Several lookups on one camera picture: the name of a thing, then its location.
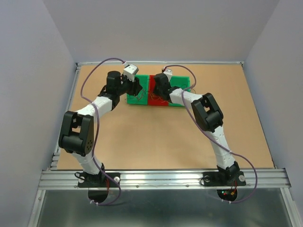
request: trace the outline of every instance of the metal frame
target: metal frame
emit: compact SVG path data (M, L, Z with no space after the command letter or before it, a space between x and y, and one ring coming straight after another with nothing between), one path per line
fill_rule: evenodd
M79 73L82 65L96 65L98 62L78 63L74 82L66 111L70 108L75 87L77 85ZM107 64L118 64L120 62L111 61ZM129 61L133 64L240 64L241 61ZM35 203L29 220L29 227L36 227L42 210L46 190L87 190L78 188L78 180L74 177L75 171L57 171L60 148L55 148L51 166L47 171L43 171L38 186ZM205 190L220 189L222 187L204 187L200 184L202 173L205 171L216 171L214 169L194 169L194 170L111 170L107 172L121 173L122 190ZM253 188L255 184L255 175L252 169L242 170L246 177L246 186L239 188ZM293 227L303 226L296 205L292 200L289 188L291 187L287 173L284 169L257 169L258 188L280 188L284 203L289 214ZM90 190L99 190L102 188L90 188Z
M97 65L99 61L92 61L92 62L80 62L78 66L82 65ZM242 65L243 61L127 61L130 64L141 64L141 65L152 65L152 64L219 64L219 65L234 65L240 64ZM121 64L120 61L109 61L106 62L107 65L116 65Z
M36 227L38 225L44 197L45 197L45 190L38 190L36 194L33 210L29 218L28 227Z
M290 191L288 188L281 188L281 193L284 199L284 203L290 218L290 221L293 225L293 227L302 227L303 223L301 221L299 212L297 210L297 206L295 202L293 201L293 198L290 194Z
M108 170L107 173L119 172L122 190L176 190L176 189L222 189L226 187L204 187L200 184L203 172L217 171L214 169L195 170ZM252 169L242 169L246 177L246 186L253 188L255 174ZM42 172L39 190L87 190L78 188L75 171L44 171ZM289 188L290 183L284 169L258 169L258 188Z

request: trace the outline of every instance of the black mounting plate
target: black mounting plate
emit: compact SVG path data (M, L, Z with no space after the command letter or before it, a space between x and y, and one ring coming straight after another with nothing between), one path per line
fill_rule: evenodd
M106 174L109 175L111 178L114 178L116 176L120 178L120 176L121 176L121 174L118 172L106 173ZM85 173L80 173L79 175L80 175L80 177L83 177L85 175ZM82 183L78 182L78 188L106 188L106 187L107 186L106 186L105 180L103 182L101 182L100 180L84 181ZM118 186L114 182L109 180L109 187L117 188Z
M220 180L220 177L222 175L219 174L219 172L203 172L203 178L201 179L200 183L205 187L220 187L220 186L235 186L235 181L237 181L237 186L245 186L246 181L241 181L239 179L239 176L244 177L244 173L242 171L239 171L235 178L231 181L228 181L226 183L223 183L222 180Z

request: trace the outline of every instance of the wire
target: wire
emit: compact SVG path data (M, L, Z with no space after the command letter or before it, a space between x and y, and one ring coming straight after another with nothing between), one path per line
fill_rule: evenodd
M75 172L74 175L75 175L75 177L78 178L79 180L86 181L86 179L85 179L84 177L80 177L80 172Z
M186 87L187 87L187 84L182 84L182 85L180 86L181 89L185 89Z
M230 188L230 191L232 190L232 187L233 187L233 182L232 182L232 186L231 186L231 188Z
M137 102L136 102L136 103L131 103L131 104L137 104L137 103L139 103L139 101L140 101L141 99L144 98L145 95L146 95L146 91L145 91L144 88L142 88L141 91L140 91L140 93L139 93L137 96L130 96L130 97L128 97L128 98L126 97L125 102L127 103L128 100L137 99Z
M191 92L191 91L194 91L194 92L195 92L195 94L197 94L197 93L196 93L196 90L194 90L193 88L192 88L192 89L191 89L189 92Z
M235 190L233 190L233 194L235 194L235 192L236 192L236 190L237 190L237 181L235 181L235 183L236 183L236 187L235 187Z
M86 81L90 78L91 74L100 66L102 65L104 62L106 61L110 61L110 60L118 60L118 61L121 61L123 64L125 63L124 60L120 59L120 58L107 58L105 60L103 60L102 62L100 62L98 65L96 65L93 70L88 74L88 76L85 78L83 84L82 84L82 87L81 87L81 90L80 90L80 96L81 98L85 99L86 101L88 101L90 104L92 104L92 106L94 107L95 111L96 111L96 117L97 117L97 131L96 131L96 137L95 137L95 141L94 141L94 145L93 145L93 149L92 149L92 157L93 157L93 162L95 163L96 167L100 170L100 172L105 175L110 181L112 181L115 185L117 185L117 187L119 188L119 194L117 195L117 197L110 201L110 202L107 202L107 203L96 203L94 201L91 201L93 202L94 204L98 205L98 206L106 206L106 205L109 205L109 204L112 204L114 203L115 201L117 201L120 196L121 196L121 187L119 185L119 183L117 183L116 181L114 181L113 178L111 178L107 173L105 173L105 171L103 171L101 169L101 167L98 165L96 159L95 159L95 147L96 147L96 143L97 143L97 139L98 139L98 135L99 135L99 128L100 128L100 119L99 119L99 113L98 113L98 109L96 107L96 105L93 103L93 101L91 101L90 99L86 98L84 95L83 95L83 88L86 84Z
M150 95L150 97L151 97L151 100L154 100L154 101L161 101L161 103L167 102L167 101L165 101L162 97L155 95L153 92L150 92L149 95Z
M108 181L108 178L106 179L106 189L107 189L107 191L109 191L109 181Z
M243 159L244 159L245 161L247 161L247 162L250 164L250 166L252 167L252 169L253 169L253 171L254 171L254 173L255 173L255 177L256 177L255 186L254 186L252 192L251 192L247 197L245 197L245 198L243 198L243 199L241 199L241 200L233 201L233 202L229 201L229 202L230 202L230 203L240 203L240 202L243 202L243 201L249 199L249 198L256 192L257 185L258 185L258 174L257 174L256 168L254 167L254 165L253 165L246 157L244 157L243 155L234 153L234 152L232 152L231 150L229 150L228 148L224 147L223 145L221 145L220 143L218 143L215 139L211 138L205 131L203 131L203 130L200 128L200 126L199 126L198 123L196 122L195 118L194 118L193 115L191 114L189 108L186 106L186 104L185 104L185 99L184 99L184 91L187 90L187 89L192 89L192 88L194 88L194 87L196 86L196 82L197 82L196 76L194 75L194 73L193 73L188 67L186 67L186 66L184 66L184 65L167 65L167 66L165 66L165 67L162 69L162 72L164 72L165 69L168 68L168 67L181 67L181 68L184 68L184 69L186 69L187 71L189 71L190 74L194 77L194 83L193 83L191 86L189 86L189 87L187 87L187 88L185 88L185 89L182 90L181 97L182 97L183 105L184 105L186 111L188 112L190 118L193 120L193 122L194 122L195 125L198 127L198 129L199 129L199 130L200 130L200 131L201 131L201 132L202 132L202 133L203 133L211 142L213 142L213 143L216 144L217 146L221 147L221 148L224 149L225 151L231 153L232 155L235 155L235 156L238 156L238 157L243 158Z

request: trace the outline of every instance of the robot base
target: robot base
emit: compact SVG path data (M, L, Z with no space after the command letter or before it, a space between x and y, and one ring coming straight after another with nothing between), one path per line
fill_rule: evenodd
M119 177L120 179L120 173L107 173L107 175L109 175L112 179L114 179L115 177ZM87 174L85 172L79 173L79 177L83 177L84 179L86 179L86 181L84 182L79 182L78 181L78 188L106 188L106 177L105 176L101 176L101 173L99 173L98 175L90 175ZM110 188L117 188L118 186L109 180L109 187Z
M205 187L224 187L224 186L245 186L246 181L244 173L239 171L233 178L224 179L220 172L203 172L203 178L201 179L201 185Z

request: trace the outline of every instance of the red foam pad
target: red foam pad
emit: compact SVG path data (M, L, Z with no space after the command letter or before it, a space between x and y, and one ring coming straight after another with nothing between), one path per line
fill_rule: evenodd
M156 81L153 78L154 75L150 75L150 81L148 86L148 97L147 97L147 105L160 105L160 106L168 106L168 101L163 100L160 96L156 96L152 93L156 86Z

